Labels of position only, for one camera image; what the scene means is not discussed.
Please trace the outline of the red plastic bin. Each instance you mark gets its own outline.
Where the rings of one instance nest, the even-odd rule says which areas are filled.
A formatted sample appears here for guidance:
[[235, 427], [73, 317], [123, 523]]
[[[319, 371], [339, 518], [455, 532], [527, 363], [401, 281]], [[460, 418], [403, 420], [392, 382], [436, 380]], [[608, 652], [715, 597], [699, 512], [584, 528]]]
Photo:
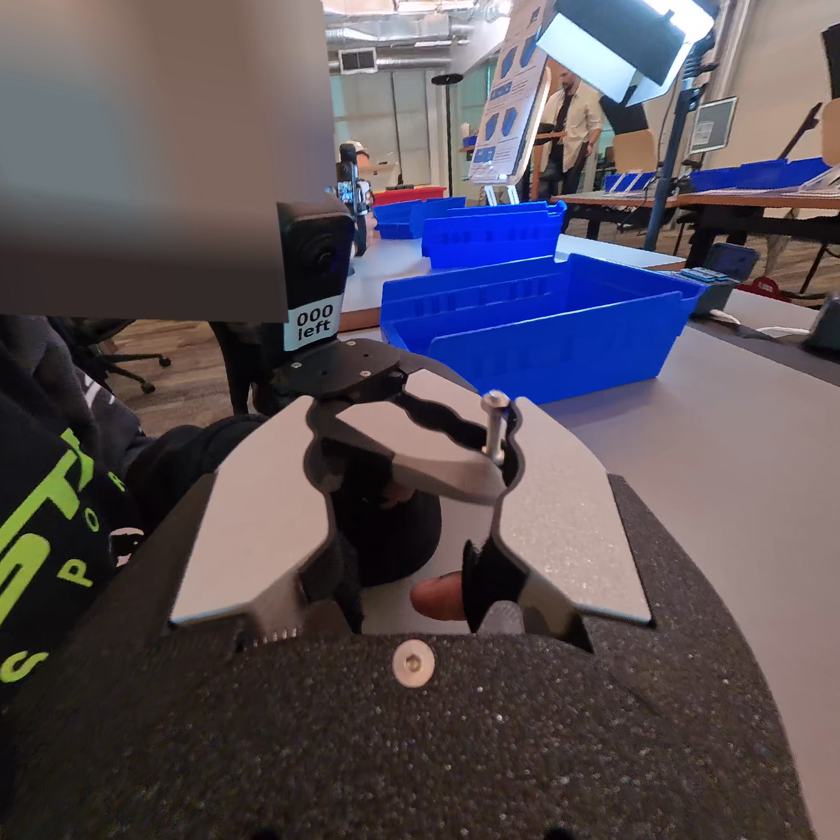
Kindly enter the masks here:
[[374, 205], [376, 207], [415, 201], [425, 202], [438, 200], [446, 198], [447, 195], [447, 188], [440, 185], [402, 185], [400, 188], [387, 189], [373, 193]]

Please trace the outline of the black and blue device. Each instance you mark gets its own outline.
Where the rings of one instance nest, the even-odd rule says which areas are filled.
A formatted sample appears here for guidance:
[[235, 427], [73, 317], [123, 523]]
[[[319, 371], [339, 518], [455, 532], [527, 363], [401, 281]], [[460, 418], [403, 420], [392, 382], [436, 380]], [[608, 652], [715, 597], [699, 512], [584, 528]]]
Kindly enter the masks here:
[[722, 311], [732, 291], [742, 283], [738, 278], [704, 267], [682, 269], [677, 276], [698, 282], [704, 288], [690, 314], [693, 319], [709, 318], [713, 310]]

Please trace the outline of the person's left forearm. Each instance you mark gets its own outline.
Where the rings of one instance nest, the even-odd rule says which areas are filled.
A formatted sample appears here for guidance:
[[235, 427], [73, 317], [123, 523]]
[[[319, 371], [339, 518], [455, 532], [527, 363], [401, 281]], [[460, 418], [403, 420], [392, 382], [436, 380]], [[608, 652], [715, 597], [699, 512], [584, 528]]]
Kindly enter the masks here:
[[145, 444], [124, 479], [145, 535], [151, 535], [198, 480], [213, 474], [267, 421], [261, 414], [233, 415], [205, 427], [175, 427]]

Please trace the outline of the black floor lamp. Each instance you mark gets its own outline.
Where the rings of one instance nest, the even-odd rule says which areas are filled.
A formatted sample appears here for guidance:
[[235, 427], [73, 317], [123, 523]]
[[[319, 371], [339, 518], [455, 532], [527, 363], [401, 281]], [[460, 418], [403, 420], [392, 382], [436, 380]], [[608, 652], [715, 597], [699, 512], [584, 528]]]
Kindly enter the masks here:
[[464, 76], [456, 72], [439, 73], [432, 77], [431, 82], [438, 90], [443, 91], [444, 96], [444, 127], [445, 127], [445, 149], [447, 163], [447, 186], [448, 196], [455, 197], [454, 166], [453, 166], [453, 143], [452, 143], [452, 88], [457, 86]]

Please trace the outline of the grey tool case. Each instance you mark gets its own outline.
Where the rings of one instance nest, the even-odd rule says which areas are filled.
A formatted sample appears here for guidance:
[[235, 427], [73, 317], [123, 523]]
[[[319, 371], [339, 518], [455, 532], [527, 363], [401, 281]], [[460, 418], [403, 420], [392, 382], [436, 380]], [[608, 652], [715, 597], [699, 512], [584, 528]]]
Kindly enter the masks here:
[[828, 294], [816, 315], [803, 348], [827, 358], [839, 357], [839, 292]]

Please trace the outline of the studio light on stand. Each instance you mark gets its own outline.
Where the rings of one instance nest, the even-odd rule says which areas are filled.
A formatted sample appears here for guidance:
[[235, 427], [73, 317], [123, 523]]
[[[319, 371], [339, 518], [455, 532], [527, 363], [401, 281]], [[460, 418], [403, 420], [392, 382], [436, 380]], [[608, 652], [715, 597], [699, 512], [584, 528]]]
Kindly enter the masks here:
[[672, 193], [686, 121], [697, 110], [697, 79], [715, 46], [718, 7], [694, 1], [557, 1], [546, 13], [539, 47], [588, 85], [630, 106], [678, 91], [644, 248], [655, 250]]

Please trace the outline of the dark blue bag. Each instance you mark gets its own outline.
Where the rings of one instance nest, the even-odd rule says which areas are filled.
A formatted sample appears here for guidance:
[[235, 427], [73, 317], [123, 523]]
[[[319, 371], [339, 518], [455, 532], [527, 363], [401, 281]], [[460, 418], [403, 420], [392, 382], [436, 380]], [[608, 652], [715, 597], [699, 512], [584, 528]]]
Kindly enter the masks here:
[[708, 251], [701, 268], [723, 275], [738, 284], [747, 282], [760, 259], [760, 252], [747, 246], [715, 243]]

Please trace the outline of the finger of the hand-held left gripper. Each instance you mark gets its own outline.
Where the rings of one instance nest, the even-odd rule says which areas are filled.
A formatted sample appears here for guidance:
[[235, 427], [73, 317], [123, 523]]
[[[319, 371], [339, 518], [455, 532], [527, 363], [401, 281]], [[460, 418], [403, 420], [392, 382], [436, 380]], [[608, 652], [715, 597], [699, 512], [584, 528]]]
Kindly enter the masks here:
[[486, 455], [421, 426], [392, 402], [344, 408], [326, 421], [326, 437], [384, 457], [394, 482], [409, 489], [484, 506], [506, 489]]
[[[421, 428], [444, 435], [470, 452], [483, 454], [487, 436], [487, 414], [480, 405], [483, 395], [441, 374], [419, 369], [405, 374], [401, 407]], [[514, 437], [518, 424], [518, 409], [511, 399], [507, 414], [505, 460], [519, 460], [521, 457]]]

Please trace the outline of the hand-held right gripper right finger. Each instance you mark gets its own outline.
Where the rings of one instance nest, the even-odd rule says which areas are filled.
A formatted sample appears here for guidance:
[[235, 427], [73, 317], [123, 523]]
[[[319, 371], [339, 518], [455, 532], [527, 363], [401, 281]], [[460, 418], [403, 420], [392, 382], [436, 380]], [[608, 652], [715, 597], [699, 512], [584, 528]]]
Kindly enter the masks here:
[[606, 469], [537, 404], [511, 405], [506, 488], [480, 549], [465, 546], [465, 618], [478, 631], [491, 608], [515, 604], [540, 634], [572, 635], [584, 617], [654, 622]]

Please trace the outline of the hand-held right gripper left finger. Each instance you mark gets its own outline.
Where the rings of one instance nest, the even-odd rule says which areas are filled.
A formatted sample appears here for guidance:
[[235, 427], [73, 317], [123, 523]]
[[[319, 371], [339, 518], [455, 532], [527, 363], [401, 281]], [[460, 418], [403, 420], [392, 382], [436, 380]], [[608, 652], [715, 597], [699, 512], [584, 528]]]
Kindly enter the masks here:
[[361, 630], [350, 546], [313, 472], [315, 405], [296, 399], [216, 469], [171, 610], [174, 624], [241, 617], [256, 640]]

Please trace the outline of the roll-up banner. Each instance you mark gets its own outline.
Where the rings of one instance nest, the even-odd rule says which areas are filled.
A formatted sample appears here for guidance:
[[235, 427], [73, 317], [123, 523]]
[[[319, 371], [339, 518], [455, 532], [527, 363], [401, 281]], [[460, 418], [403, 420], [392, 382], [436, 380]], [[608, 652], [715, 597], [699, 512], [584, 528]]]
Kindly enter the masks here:
[[552, 3], [511, 4], [507, 33], [482, 112], [469, 181], [480, 186], [518, 183], [527, 166], [544, 96], [540, 92], [547, 56], [538, 46], [553, 18]]

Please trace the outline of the long wooden desk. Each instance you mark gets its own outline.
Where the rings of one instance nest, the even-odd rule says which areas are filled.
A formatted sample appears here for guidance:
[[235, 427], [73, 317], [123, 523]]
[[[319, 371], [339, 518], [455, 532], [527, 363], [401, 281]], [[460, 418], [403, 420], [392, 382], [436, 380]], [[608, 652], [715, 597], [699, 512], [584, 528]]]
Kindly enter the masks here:
[[[590, 192], [561, 196], [569, 218], [587, 221], [586, 236], [595, 239], [603, 224], [625, 224], [634, 215], [653, 211], [649, 192]], [[769, 191], [689, 192], [670, 196], [666, 212], [687, 211], [696, 222], [695, 242], [687, 264], [699, 266], [708, 256], [712, 235], [788, 237], [819, 244], [820, 254], [839, 244], [838, 190], [787, 188]]]

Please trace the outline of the black office chair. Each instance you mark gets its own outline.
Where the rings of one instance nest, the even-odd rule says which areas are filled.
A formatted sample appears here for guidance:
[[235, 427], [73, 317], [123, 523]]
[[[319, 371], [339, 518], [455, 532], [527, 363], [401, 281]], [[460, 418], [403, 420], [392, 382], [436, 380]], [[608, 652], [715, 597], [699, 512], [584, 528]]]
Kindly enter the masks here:
[[66, 318], [65, 323], [70, 346], [80, 368], [108, 390], [111, 390], [108, 376], [113, 374], [136, 382], [143, 394], [150, 395], [155, 392], [155, 385], [141, 375], [126, 370], [123, 364], [156, 361], [162, 369], [172, 365], [172, 360], [162, 353], [123, 353], [114, 349], [115, 338], [133, 324], [131, 319]]

